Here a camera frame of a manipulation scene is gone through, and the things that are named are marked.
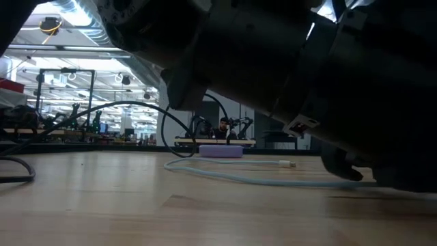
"man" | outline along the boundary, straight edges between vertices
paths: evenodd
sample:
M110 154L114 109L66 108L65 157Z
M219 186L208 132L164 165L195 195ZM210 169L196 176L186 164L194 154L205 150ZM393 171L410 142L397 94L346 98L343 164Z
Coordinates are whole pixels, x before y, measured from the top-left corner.
M224 118L224 117L221 118L220 119L220 126L218 126L218 128L213 129L215 139L226 139L227 125L228 125L227 118ZM237 139L237 134L234 131L231 131L231 133L229 134L229 138L230 139Z

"black cable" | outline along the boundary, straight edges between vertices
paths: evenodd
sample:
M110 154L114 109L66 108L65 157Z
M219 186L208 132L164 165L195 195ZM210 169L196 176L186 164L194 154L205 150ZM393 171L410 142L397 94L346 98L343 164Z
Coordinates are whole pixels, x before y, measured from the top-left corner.
M0 160L20 163L29 172L29 175L26 176L0 177L0 184L8 182L31 182L35 178L35 169L22 159L10 156L0 156Z
M188 129L188 127L186 127L182 122L180 122L179 120L175 120L176 122L180 122L179 125L182 126L184 128L184 130L186 130L186 132L191 135L192 140L193 140L193 150L191 151L191 153L187 156L181 155L179 153L177 153L176 151L174 151L168 144L167 141L165 141L165 137L164 137L164 123L165 123L165 118L168 116L173 116L171 115L168 110L170 109L170 105L167 106L167 108L165 108L165 112L161 112L164 113L163 116L163 120L161 121L161 139L163 139L163 143L165 145L165 147L167 147L171 153L173 153L174 155L180 157L180 158L188 158L188 157L192 157L194 154L196 154L196 150L197 150L197 143L196 143L196 135L193 134L193 132L190 131L190 129Z
M223 115L225 115L226 120L229 120L229 118L227 117L226 109L225 109L224 106L220 103L220 101L217 100L217 98L215 98L215 97L213 97L213 96L211 96L211 95L209 95L209 94L205 94L205 96L211 98L212 100L214 100L214 101L219 105L219 107L221 108L221 111L223 111Z
M62 126L65 126L65 125L67 125L67 124L69 124L69 123L71 123L71 121L73 121L74 119L77 119L77 118L79 118L79 117L81 117L81 116L83 116L83 115L86 115L86 114L88 114L89 112L96 111L96 110L99 110L99 109L104 109L104 108L106 108L106 107L112 107L112 106L116 106L116 105L122 105L122 104L127 104L127 105L139 105L139 106L144 106L144 107L149 107L149 108L155 109L155 110L157 110L157 111L159 111L159 112L161 112L161 113L164 114L163 122L164 122L165 117L168 115L171 119L173 119L174 121L176 121L176 123L178 123L180 126L182 126L182 128L183 128L183 129L184 129L184 130L185 130L189 135L191 135L191 137L193 138L194 146L193 146L193 152L191 153L191 156L193 155L193 153L196 152L196 139L195 139L194 134L190 131L190 129L188 129L188 127L186 127L186 126L184 125L184 123L182 123L180 120L178 120L174 115L172 115L172 114L170 114L170 113L167 112L168 109L169 109L169 107L167 107L167 109L164 110L164 109L161 109L160 107L157 107L157 106L154 106L154 105L149 105L149 104L144 103L144 102L137 102L137 101L119 101L119 102L111 102L111 103L107 103L107 104L105 104L105 105L100 105L100 106L97 106L97 107L94 107L94 108L91 108L91 109L88 109L88 110L82 111L82 112L80 112L80 113L78 113L78 114L72 116L71 118L68 118L68 119L66 119L66 120L64 120L64 121L62 121L62 122L60 122L60 123L58 123L58 124L56 124L56 125L50 127L49 129L45 130L44 132L42 132L42 133L36 135L34 138L31 138L31 139L29 139L29 140L27 140L27 141L25 141L25 142L23 142L23 143L21 143L21 144L18 144L17 146L14 146L14 147L10 148L9 150L5 150L5 151L3 151L2 153L0 153L0 160L4 160L4 161L14 161L14 162L20 163L20 164L21 164L22 166L24 166L24 167L27 169L27 171L29 172L29 175L28 175L28 176L2 177L2 178L0 178L0 183L5 183L5 182L30 182L30 181L33 181L33 178L35 177L35 170L32 168L32 166L30 166L29 164L27 164L25 161L23 161L23 160L21 160L21 159L18 159L18 158L15 158L15 157L10 157L10 156L7 156L7 155L9 155L9 154L14 154L14 153L18 152L19 150L21 150L21 149L27 147L27 146L30 145L30 144L33 144L33 143L35 143L35 142L40 141L41 139L43 139L45 136L47 136L48 134L50 134L50 133L53 132L54 130L56 130L56 129L62 127ZM168 149L170 149L170 151L171 151L172 153L176 154L176 155L179 156L179 157L183 157L183 156L180 155L179 153L177 153L177 152L175 152L174 150L172 150L172 149L167 145L167 142L165 141L164 138L163 138L163 141L164 141L165 147L167 147Z

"monitor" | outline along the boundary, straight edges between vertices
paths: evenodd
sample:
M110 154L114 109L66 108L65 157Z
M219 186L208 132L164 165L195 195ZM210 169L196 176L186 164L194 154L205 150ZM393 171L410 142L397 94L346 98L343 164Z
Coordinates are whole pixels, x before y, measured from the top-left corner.
M135 134L135 129L133 128L126 128L124 129L124 136L127 137L129 135Z
M100 133L108 133L108 124L100 123Z

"table surface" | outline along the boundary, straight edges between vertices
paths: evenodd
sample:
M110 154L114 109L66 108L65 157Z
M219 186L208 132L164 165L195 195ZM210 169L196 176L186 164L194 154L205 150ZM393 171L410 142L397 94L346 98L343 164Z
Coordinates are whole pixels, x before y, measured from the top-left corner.
M174 142L176 143L192 143L193 140L192 139L188 139L188 138L180 138L180 139L174 139ZM226 140L225 139L196 139L196 143L198 144L226 144ZM230 140L231 144L256 144L257 142L255 140L239 140L239 139L234 139L234 140Z
M4 130L7 133L15 133L15 129L13 129L13 128L6 128ZM36 129L36 132L38 134L42 133L44 131L45 131L45 129ZM33 134L33 131L32 131L32 129L17 129L17 133L20 133L20 134ZM72 131L72 130L54 130L49 135L77 135L77 136L81 136L82 135L82 131L80 131L80 130L76 130L76 131ZM97 133L85 133L85 136L87 136L87 137L99 137L100 135L97 134Z
M163 169L153 152L22 155L31 184L0 184L6 245L436 245L437 196L267 187ZM337 180L316 156L245 156L296 169L186 163L252 178ZM0 175L20 173L0 163ZM366 177L370 172L364 169Z

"purple box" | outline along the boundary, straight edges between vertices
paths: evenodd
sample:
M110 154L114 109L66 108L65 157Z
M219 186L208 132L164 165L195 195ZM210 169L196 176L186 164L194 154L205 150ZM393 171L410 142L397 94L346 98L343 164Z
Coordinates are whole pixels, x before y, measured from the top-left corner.
M243 147L228 145L200 145L199 153L202 157L241 158L243 156Z

